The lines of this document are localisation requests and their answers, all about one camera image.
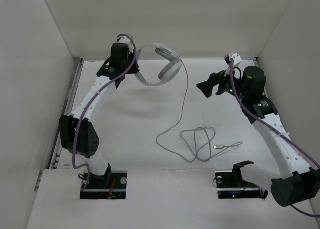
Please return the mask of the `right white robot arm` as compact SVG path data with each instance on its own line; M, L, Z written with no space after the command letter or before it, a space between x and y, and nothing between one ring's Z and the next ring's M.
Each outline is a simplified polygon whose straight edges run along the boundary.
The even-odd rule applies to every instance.
M256 66L244 69L240 78L234 69L212 73L208 80L198 83L197 88L206 98L229 93L239 103L243 114L262 136L276 164L280 178L271 180L270 190L275 201L282 207L315 198L320 191L320 170L312 168L319 163L296 145L283 128L274 103L264 94L267 78Z

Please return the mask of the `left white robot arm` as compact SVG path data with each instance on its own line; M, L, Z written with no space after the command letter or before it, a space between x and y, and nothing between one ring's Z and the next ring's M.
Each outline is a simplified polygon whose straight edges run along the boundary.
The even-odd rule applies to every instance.
M109 97L118 89L130 70L137 70L136 47L122 38L111 47L110 57L96 74L95 81L80 105L59 119L61 146L72 158L83 158L87 173L80 176L87 185L107 187L112 181L111 165L99 151L100 138L95 129L98 116Z

